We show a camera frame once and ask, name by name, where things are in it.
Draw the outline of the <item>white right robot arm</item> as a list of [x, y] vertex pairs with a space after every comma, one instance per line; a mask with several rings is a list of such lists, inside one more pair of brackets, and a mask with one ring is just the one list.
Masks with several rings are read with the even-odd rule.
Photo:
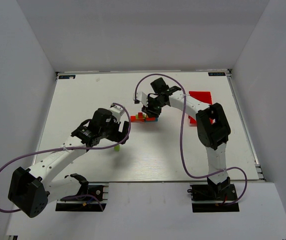
[[153, 93], [135, 90], [135, 104], [143, 105], [142, 111], [149, 117], [159, 117], [162, 107], [169, 106], [196, 120], [197, 135], [206, 148], [208, 174], [205, 176], [212, 192], [219, 194], [230, 185], [226, 167], [226, 146], [231, 133], [223, 107], [219, 103], [208, 104], [188, 95], [180, 83], [169, 87], [159, 74], [151, 82]]

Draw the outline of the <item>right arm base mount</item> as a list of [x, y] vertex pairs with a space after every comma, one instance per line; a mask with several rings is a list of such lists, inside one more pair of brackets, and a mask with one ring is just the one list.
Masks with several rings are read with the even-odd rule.
[[193, 213], [235, 213], [239, 212], [238, 196], [234, 184], [224, 189], [218, 195], [207, 184], [193, 184], [187, 189], [191, 197]]

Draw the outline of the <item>red rectangular block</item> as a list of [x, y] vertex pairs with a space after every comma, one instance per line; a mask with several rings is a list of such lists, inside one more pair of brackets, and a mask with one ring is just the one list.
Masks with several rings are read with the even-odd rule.
[[147, 118], [146, 118], [146, 121], [147, 121], [147, 122], [154, 122], [154, 121], [156, 121], [156, 120], [157, 120], [156, 117], [147, 117]]

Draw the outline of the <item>teal long block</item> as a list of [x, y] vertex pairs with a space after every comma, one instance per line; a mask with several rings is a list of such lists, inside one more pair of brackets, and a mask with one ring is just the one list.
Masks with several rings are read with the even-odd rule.
[[149, 118], [144, 119], [144, 122], [146, 123], [157, 122], [157, 121], [158, 119], [156, 117], [149, 117]]

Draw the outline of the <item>small red cube block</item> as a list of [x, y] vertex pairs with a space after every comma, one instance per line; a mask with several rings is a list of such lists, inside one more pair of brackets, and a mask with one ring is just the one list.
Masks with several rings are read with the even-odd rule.
[[142, 112], [138, 113], [138, 118], [143, 119], [144, 118], [144, 114]]

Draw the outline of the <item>red arch block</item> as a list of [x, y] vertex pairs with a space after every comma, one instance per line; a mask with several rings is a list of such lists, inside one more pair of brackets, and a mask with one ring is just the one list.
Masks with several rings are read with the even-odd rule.
[[143, 118], [137, 118], [136, 116], [134, 116], [134, 115], [131, 115], [130, 116], [130, 121], [132, 122], [132, 123], [138, 123], [138, 122], [144, 122], [144, 119]]

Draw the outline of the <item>small green cube block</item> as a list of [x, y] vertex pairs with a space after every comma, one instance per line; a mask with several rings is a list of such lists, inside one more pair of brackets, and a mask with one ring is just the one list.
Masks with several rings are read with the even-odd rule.
[[116, 146], [116, 147], [114, 148], [114, 150], [115, 150], [116, 152], [119, 152], [119, 151], [120, 151], [120, 146], [119, 146], [119, 145]]

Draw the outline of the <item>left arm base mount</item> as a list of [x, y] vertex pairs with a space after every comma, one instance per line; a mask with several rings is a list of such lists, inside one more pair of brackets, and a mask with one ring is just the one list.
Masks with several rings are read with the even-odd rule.
[[56, 212], [84, 212], [84, 213], [100, 213], [106, 208], [108, 201], [109, 185], [89, 184], [87, 192], [79, 197], [68, 200], [58, 200], [56, 202]]

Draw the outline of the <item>green rectangular block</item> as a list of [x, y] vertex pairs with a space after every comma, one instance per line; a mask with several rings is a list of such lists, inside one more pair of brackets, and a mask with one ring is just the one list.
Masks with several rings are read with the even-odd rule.
[[136, 121], [145, 122], [146, 118], [145, 117], [143, 117], [143, 118], [136, 118]]

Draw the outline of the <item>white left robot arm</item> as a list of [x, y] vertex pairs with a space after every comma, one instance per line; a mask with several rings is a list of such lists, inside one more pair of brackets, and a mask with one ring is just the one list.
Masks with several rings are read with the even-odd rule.
[[55, 200], [97, 200], [88, 190], [88, 180], [80, 174], [70, 173], [56, 180], [74, 160], [89, 150], [98, 150], [98, 144], [106, 139], [113, 146], [124, 144], [131, 129], [129, 121], [121, 122], [128, 111], [119, 104], [109, 109], [98, 108], [91, 119], [83, 121], [64, 141], [60, 148], [49, 149], [49, 155], [28, 167], [17, 168], [11, 178], [8, 199], [28, 217], [39, 215], [46, 205]]

